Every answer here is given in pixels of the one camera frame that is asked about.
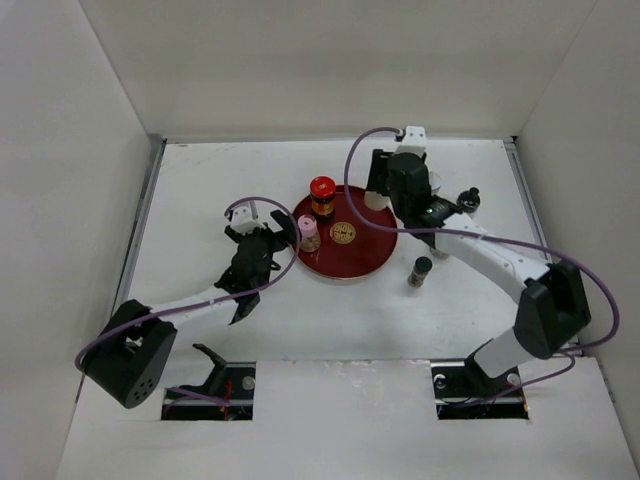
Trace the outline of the red round tray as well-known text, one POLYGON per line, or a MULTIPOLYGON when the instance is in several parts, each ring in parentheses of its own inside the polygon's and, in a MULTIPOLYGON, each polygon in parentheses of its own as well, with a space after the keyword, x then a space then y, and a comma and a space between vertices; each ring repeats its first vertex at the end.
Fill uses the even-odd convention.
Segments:
POLYGON ((301 250, 298 259, 308 269, 326 278, 351 280, 365 277, 379 270, 395 250, 398 234, 374 229, 370 221, 385 227, 395 227, 396 218, 390 208, 375 211, 364 204, 364 190, 349 188, 357 217, 346 200, 344 187, 336 187, 334 212, 328 219, 318 221, 320 245, 313 252, 301 250))

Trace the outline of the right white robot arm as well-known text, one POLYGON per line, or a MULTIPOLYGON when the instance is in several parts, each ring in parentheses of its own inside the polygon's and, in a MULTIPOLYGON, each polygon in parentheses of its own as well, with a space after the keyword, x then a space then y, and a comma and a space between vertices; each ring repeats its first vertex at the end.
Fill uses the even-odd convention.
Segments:
POLYGON ((567 261, 547 263, 489 241, 462 207, 433 193, 425 159, 374 150, 366 190, 390 200, 412 236, 463 261, 516 302, 513 326, 466 359, 466 388, 487 395, 505 372, 552 357, 590 323, 584 284, 580 270, 567 261))

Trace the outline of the small dark bottle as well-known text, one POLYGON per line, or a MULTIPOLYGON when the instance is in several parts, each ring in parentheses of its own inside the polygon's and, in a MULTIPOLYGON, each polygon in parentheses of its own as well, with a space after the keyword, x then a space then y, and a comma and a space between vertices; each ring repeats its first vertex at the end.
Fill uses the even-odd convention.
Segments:
POLYGON ((408 276, 408 285, 413 288, 420 288, 433 268, 433 262, 429 257, 418 257, 414 264, 411 273, 408 276))

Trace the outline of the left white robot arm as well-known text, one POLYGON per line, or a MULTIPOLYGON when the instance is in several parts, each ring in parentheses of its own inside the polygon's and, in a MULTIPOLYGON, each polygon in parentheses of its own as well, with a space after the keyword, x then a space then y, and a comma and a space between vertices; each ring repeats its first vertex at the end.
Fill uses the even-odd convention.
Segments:
POLYGON ((283 276, 274 255, 299 247, 295 217, 286 210, 270 216, 278 231, 257 221, 253 214, 241 223, 242 205, 228 214, 225 234, 236 244, 229 267, 207 290, 164 307, 147 306, 135 299, 122 303, 98 337, 83 347, 75 367, 122 407, 132 409, 161 386, 161 378, 180 328, 213 313, 224 326, 248 317, 260 302, 260 292, 273 285, 273 272, 283 276))

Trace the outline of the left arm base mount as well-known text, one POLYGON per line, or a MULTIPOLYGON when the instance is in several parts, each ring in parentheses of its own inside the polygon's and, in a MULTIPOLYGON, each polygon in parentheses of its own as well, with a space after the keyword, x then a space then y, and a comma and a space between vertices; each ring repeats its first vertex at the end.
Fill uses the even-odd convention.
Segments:
POLYGON ((204 344, 192 347, 204 355, 207 376, 169 389, 164 396, 163 421, 251 421, 256 388, 256 363, 228 362, 204 344))

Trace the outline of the black top grinder bottle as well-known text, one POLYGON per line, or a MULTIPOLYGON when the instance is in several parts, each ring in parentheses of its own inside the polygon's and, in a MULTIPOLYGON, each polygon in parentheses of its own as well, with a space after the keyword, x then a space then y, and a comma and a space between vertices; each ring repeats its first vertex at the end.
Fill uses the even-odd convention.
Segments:
POLYGON ((366 191, 363 201, 368 209, 374 211, 381 211, 386 208, 388 204, 387 197, 375 191, 366 191))

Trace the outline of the silver lid tall jar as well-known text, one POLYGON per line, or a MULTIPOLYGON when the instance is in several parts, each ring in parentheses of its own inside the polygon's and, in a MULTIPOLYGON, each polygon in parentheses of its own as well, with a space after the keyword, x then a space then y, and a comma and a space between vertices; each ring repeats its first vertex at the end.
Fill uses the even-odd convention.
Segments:
POLYGON ((441 177, 437 173, 435 173, 433 171, 430 171, 429 172, 429 183, 430 183, 430 187, 431 187, 431 193, 433 195, 437 195, 439 193, 439 191, 440 191, 441 186, 442 186, 441 177))

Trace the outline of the red lid chili sauce jar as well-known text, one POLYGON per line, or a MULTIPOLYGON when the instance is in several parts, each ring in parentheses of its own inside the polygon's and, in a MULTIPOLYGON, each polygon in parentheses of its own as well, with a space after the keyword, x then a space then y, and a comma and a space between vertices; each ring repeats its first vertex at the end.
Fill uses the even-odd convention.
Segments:
POLYGON ((336 196, 336 184, 328 176, 317 176, 309 185, 311 209, 316 218, 328 220, 334 214, 334 200, 336 196))

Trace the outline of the pink lid spice shaker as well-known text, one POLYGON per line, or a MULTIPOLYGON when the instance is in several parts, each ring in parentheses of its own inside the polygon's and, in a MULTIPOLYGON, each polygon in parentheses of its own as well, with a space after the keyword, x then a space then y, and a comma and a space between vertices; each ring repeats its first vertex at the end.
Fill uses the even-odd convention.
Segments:
POLYGON ((300 249, 307 253, 317 251, 321 246, 321 238, 316 219, 309 214, 301 215, 297 225, 301 234, 300 249))

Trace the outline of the black pump white bottle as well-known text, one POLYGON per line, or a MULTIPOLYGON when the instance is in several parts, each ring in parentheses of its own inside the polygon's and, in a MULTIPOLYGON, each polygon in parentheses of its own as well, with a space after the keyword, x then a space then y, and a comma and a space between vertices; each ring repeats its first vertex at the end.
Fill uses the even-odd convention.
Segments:
POLYGON ((479 189, 471 187, 461 192, 457 197, 456 203, 463 212, 469 215, 475 214, 481 204, 479 189))

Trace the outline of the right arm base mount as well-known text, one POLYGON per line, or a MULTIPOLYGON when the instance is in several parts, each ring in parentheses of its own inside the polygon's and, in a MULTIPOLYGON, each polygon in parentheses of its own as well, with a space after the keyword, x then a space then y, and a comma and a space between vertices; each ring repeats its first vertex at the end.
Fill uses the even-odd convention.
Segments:
POLYGON ((465 366, 436 363, 431 367, 439 420, 528 420, 528 406, 517 367, 496 378, 472 380, 465 366))

